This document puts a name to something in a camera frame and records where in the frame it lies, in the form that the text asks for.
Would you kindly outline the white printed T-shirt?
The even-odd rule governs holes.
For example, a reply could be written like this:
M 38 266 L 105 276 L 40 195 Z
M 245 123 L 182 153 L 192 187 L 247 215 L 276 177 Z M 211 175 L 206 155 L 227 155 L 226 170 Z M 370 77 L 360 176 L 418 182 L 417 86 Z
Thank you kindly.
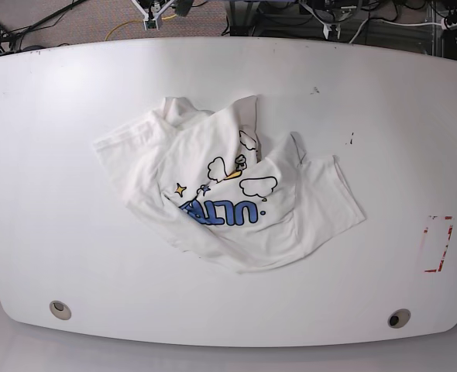
M 257 99 L 210 112 L 186 98 L 118 127 L 94 151 L 126 208 L 167 243 L 238 273 L 292 264 L 365 220 L 333 156 L 299 133 L 269 153 Z

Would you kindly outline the red tape rectangle marker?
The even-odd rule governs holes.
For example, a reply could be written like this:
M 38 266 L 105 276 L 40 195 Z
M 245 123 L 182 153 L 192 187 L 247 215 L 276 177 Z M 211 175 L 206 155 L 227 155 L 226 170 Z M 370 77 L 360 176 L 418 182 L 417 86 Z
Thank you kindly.
M 421 241 L 421 268 L 424 273 L 442 270 L 452 237 L 454 218 L 450 215 L 430 215 Z

